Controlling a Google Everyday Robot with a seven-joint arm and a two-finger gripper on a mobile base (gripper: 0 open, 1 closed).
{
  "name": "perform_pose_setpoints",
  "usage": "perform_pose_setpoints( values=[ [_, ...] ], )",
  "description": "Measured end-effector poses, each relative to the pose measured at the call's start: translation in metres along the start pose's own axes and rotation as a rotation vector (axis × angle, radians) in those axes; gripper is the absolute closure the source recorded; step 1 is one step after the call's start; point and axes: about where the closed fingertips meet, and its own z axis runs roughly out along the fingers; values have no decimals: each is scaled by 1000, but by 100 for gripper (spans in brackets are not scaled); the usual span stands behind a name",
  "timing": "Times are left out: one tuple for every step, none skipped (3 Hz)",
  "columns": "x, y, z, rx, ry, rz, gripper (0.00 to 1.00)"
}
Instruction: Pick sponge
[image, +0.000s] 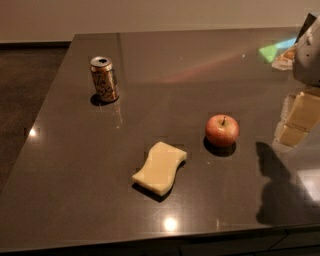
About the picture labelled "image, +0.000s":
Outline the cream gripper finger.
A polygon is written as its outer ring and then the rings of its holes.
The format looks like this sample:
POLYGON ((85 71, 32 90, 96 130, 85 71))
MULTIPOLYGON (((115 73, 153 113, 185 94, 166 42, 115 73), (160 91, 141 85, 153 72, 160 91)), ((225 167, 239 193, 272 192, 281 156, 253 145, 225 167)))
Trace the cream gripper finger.
POLYGON ((288 94, 281 117, 289 127, 310 132, 320 121, 320 88, 312 87, 288 94))
POLYGON ((295 148, 307 135, 307 132, 279 122, 274 133, 272 146, 278 151, 289 151, 295 148))

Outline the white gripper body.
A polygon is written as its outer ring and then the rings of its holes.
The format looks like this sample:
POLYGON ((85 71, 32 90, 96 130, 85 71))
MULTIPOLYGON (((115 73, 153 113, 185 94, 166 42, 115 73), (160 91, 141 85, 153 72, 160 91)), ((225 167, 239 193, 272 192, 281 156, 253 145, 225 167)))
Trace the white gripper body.
POLYGON ((296 39, 294 78, 309 86, 320 86, 320 14, 309 13, 296 39))

